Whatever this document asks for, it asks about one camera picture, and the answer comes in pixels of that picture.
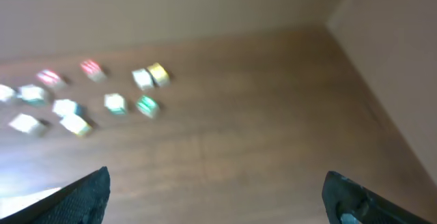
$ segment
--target black object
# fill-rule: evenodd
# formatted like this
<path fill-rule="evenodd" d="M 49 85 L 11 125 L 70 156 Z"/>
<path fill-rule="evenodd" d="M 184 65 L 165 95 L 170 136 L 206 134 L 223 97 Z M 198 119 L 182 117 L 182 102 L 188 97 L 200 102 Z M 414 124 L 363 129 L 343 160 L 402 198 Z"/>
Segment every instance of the black object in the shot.
<path fill-rule="evenodd" d="M 430 223 L 334 171 L 326 175 L 322 199 L 331 224 Z"/>
<path fill-rule="evenodd" d="M 0 220 L 0 224 L 100 224 L 109 199 L 106 167 Z"/>

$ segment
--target wall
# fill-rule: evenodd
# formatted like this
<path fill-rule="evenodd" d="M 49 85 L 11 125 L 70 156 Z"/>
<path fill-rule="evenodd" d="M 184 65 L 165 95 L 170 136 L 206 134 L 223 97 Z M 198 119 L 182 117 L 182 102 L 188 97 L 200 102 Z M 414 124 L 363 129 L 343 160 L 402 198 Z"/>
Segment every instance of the wall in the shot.
<path fill-rule="evenodd" d="M 437 0 L 344 0 L 328 27 L 437 182 Z"/>
<path fill-rule="evenodd" d="M 324 22 L 340 0 L 0 0 L 0 59 Z"/>

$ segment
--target cube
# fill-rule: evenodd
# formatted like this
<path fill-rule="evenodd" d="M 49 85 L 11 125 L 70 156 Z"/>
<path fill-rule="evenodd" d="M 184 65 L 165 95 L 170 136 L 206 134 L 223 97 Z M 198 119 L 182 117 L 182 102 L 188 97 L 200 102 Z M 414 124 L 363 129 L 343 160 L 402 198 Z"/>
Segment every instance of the cube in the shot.
<path fill-rule="evenodd" d="M 107 78 L 102 68 L 92 59 L 85 60 L 81 63 L 81 68 L 91 80 L 98 82 Z"/>
<path fill-rule="evenodd" d="M 126 100 L 119 94 L 105 95 L 104 105 L 114 115 L 125 115 L 128 113 Z"/>
<path fill-rule="evenodd" d="M 25 114 L 17 115 L 9 126 L 34 137 L 42 136 L 47 129 L 39 120 Z"/>
<path fill-rule="evenodd" d="M 132 71 L 132 75 L 139 89 L 146 90 L 154 87 L 152 77 L 145 69 Z"/>
<path fill-rule="evenodd" d="M 68 114 L 82 115 L 82 107 L 71 100 L 55 100 L 53 103 L 53 113 L 57 114 L 59 117 L 65 117 Z"/>
<path fill-rule="evenodd" d="M 169 74 L 160 64 L 155 63 L 154 65 L 147 67 L 147 70 L 152 75 L 153 80 L 158 86 L 162 87 L 163 85 L 170 84 Z"/>
<path fill-rule="evenodd" d="M 0 101 L 6 104 L 14 104 L 18 101 L 15 90 L 5 85 L 0 85 Z"/>
<path fill-rule="evenodd" d="M 66 82 L 51 70 L 43 70 L 36 77 L 47 87 L 59 90 L 67 86 Z"/>
<path fill-rule="evenodd" d="M 92 130 L 91 126 L 82 119 L 82 117 L 76 114 L 64 116 L 60 124 L 79 137 L 85 136 Z"/>
<path fill-rule="evenodd" d="M 19 88 L 20 98 L 33 106 L 41 106 L 49 103 L 49 94 L 46 90 L 35 85 L 26 85 Z"/>
<path fill-rule="evenodd" d="M 158 103 L 147 96 L 142 96 L 137 101 L 137 108 L 142 112 L 142 114 L 150 118 L 155 118 L 159 112 Z"/>

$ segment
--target brown wooden surface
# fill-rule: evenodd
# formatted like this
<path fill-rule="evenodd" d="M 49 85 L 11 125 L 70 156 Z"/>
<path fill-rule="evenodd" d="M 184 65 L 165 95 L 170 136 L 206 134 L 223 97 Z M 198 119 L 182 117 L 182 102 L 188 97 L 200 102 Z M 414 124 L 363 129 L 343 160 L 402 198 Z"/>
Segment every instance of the brown wooden surface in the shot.
<path fill-rule="evenodd" d="M 157 44 L 95 54 L 110 72 L 93 83 L 87 56 L 2 65 L 0 83 L 38 83 L 50 68 L 68 77 L 57 98 L 87 107 L 95 131 L 77 139 L 51 107 L 1 106 L 0 196 L 65 186 L 106 165 L 104 223 L 327 223 L 328 170 L 437 221 L 437 194 L 402 137 L 332 38 L 319 28 Z M 134 102 L 131 71 L 160 62 L 168 87 L 147 91 L 156 120 L 133 109 L 115 117 L 103 95 Z M 19 112 L 48 120 L 40 139 L 8 128 Z"/>

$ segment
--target gray wall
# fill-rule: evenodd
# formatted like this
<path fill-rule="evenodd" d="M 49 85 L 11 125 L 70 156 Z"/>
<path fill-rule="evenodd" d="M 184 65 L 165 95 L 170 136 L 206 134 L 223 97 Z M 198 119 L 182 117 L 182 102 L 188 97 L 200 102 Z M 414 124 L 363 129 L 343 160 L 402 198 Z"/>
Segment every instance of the gray wall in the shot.
<path fill-rule="evenodd" d="M 344 0 L 328 22 L 437 182 L 437 0 Z"/>
<path fill-rule="evenodd" d="M 323 23 L 340 0 L 0 0 L 0 59 Z"/>

